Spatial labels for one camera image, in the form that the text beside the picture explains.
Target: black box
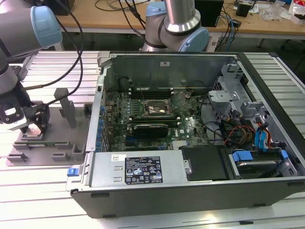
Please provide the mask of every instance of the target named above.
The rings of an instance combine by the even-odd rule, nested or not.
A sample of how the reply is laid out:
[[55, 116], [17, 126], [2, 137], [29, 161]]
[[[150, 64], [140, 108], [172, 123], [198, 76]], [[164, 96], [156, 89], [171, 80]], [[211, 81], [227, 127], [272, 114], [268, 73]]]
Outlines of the black box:
[[224, 0], [195, 0], [195, 8], [201, 14], [201, 25], [216, 27]]
[[236, 15], [239, 17], [247, 17], [252, 4], [248, 1], [241, 1], [238, 3]]
[[[72, 10], [74, 0], [60, 0], [68, 9]], [[61, 7], [55, 0], [45, 1], [45, 5], [48, 6], [55, 15], [69, 15], [69, 13]]]

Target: blue latch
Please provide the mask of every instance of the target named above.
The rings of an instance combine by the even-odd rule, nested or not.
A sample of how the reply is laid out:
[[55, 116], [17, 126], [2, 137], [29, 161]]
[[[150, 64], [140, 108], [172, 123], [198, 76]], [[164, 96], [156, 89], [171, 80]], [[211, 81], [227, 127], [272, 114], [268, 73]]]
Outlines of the blue latch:
[[282, 150], [281, 154], [282, 154], [282, 157], [284, 158], [284, 160], [288, 159], [288, 154], [287, 154], [286, 150]]
[[78, 177], [79, 174], [79, 169], [78, 168], [69, 168], [67, 172], [68, 177]]
[[250, 151], [236, 151], [232, 154], [235, 162], [237, 161], [252, 161], [253, 157]]

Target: wooden desk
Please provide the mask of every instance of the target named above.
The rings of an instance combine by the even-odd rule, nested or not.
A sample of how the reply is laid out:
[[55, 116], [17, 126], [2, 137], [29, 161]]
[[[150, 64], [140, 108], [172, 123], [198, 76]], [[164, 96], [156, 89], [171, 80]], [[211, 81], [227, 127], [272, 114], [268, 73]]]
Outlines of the wooden desk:
[[[130, 29], [122, 11], [102, 11], [97, 9], [94, 4], [96, 0], [75, 0], [74, 8], [72, 10], [75, 17], [80, 22], [84, 32], [96, 33], [133, 33]], [[246, 18], [238, 17], [235, 11], [230, 9], [228, 3], [233, 0], [225, 0], [224, 7], [232, 18], [242, 22], [241, 27], [237, 33], [237, 37], [246, 38], [272, 38], [272, 39], [305, 39], [305, 26], [295, 25], [290, 20], [282, 19], [282, 21], [263, 21], [258, 14], [248, 14]], [[107, 4], [107, 0], [101, 0], [98, 6], [103, 9], [111, 8]], [[145, 20], [147, 4], [139, 4], [137, 6], [138, 12]], [[126, 12], [131, 25], [138, 29], [139, 32], [145, 33], [138, 20], [130, 13]], [[67, 28], [68, 31], [77, 32], [76, 23], [71, 16], [58, 16], [58, 19]], [[215, 50], [217, 41], [227, 29], [224, 20], [219, 20], [217, 27], [207, 27], [210, 32], [210, 41], [208, 51]]]

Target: white sticker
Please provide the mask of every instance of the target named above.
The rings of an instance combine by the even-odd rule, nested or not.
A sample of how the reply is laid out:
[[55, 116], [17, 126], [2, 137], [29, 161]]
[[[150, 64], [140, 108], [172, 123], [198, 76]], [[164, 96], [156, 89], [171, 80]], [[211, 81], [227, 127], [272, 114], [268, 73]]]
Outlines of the white sticker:
[[125, 161], [126, 154], [112, 154], [111, 161]]
[[169, 67], [170, 62], [160, 62], [160, 67]]
[[152, 176], [153, 179], [161, 179], [162, 176]]

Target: gray bracket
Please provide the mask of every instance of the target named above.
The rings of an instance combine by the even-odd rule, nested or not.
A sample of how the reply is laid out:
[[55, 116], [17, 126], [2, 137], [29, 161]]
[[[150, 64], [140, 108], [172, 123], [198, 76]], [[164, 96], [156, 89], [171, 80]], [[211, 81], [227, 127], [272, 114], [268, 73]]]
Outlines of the gray bracket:
[[[59, 99], [60, 97], [68, 94], [69, 91], [67, 88], [57, 88], [54, 97], [56, 99]], [[62, 109], [60, 109], [60, 113], [62, 117], [65, 117], [70, 125], [70, 128], [76, 127], [76, 120], [75, 120], [75, 107], [73, 104], [73, 101], [69, 101], [68, 97], [65, 97], [63, 99], [60, 99], [60, 103], [62, 106]]]
[[74, 108], [75, 128], [62, 118], [61, 108], [50, 107], [46, 132], [35, 139], [20, 134], [6, 157], [7, 166], [70, 166], [84, 162], [89, 118], [82, 107]]

